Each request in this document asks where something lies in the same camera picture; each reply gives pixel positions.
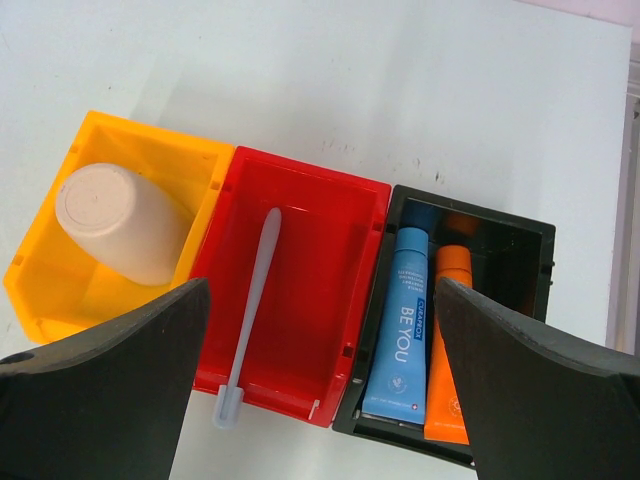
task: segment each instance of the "blue tube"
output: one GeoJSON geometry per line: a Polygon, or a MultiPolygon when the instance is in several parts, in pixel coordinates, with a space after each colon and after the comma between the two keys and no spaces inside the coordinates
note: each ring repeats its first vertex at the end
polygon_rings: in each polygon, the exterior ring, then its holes
{"type": "Polygon", "coordinates": [[[398,230],[378,345],[362,403],[363,413],[420,425],[427,390],[428,244],[423,230],[398,230]]]}

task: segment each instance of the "blue cap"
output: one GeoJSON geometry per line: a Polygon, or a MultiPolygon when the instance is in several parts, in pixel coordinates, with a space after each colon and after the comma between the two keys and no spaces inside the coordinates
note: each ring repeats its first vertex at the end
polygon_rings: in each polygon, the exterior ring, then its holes
{"type": "Polygon", "coordinates": [[[424,230],[414,227],[405,227],[398,230],[394,251],[413,250],[427,255],[429,235],[424,230]]]}

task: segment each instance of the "orange tube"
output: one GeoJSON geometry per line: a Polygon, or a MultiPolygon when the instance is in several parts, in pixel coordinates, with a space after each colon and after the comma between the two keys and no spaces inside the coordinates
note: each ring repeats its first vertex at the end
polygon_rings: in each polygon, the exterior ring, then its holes
{"type": "MultiPolygon", "coordinates": [[[[450,245],[438,250],[436,288],[441,277],[453,278],[468,287],[472,286],[471,253],[467,248],[450,245]]],[[[437,317],[433,329],[424,438],[469,445],[437,317]]]]}

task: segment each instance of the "plastic bin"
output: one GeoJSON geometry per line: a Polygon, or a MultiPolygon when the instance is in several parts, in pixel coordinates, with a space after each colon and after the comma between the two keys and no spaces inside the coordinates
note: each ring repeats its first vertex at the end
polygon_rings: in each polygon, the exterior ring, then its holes
{"type": "Polygon", "coordinates": [[[262,223],[282,227],[244,359],[244,401],[327,427],[349,379],[391,187],[239,147],[192,276],[213,309],[195,379],[226,384],[262,223]]]}
{"type": "Polygon", "coordinates": [[[89,112],[4,278],[27,336],[48,343],[133,310],[184,283],[233,156],[231,145],[89,112]],[[175,275],[137,285],[98,264],[58,224],[55,198],[75,170],[121,165],[159,185],[192,221],[175,275]]]}
{"type": "MultiPolygon", "coordinates": [[[[422,425],[361,415],[391,274],[396,232],[405,226],[429,232],[429,298],[433,297],[435,252],[443,245],[464,245],[471,250],[475,290],[542,322],[551,286],[555,227],[404,186],[393,190],[356,361],[333,429],[471,466],[473,457],[468,446],[426,441],[422,425]]],[[[428,318],[432,327],[433,302],[428,318]]]]}

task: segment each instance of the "cylindrical object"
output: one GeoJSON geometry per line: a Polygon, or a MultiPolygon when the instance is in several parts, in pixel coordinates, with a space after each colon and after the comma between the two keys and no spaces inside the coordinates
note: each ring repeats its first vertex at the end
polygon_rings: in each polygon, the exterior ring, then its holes
{"type": "Polygon", "coordinates": [[[60,226],[89,255],[133,282],[171,281],[189,232],[159,187],[110,163],[83,167],[56,198],[60,226]]]}
{"type": "Polygon", "coordinates": [[[378,344],[362,404],[363,413],[420,425],[426,400],[428,244],[423,230],[398,230],[378,344]]]}
{"type": "MultiPolygon", "coordinates": [[[[471,287],[471,252],[459,245],[440,248],[436,253],[436,288],[441,277],[448,277],[471,287]]],[[[469,445],[462,409],[449,367],[449,359],[436,317],[427,388],[427,414],[424,438],[438,442],[469,445]]]]}

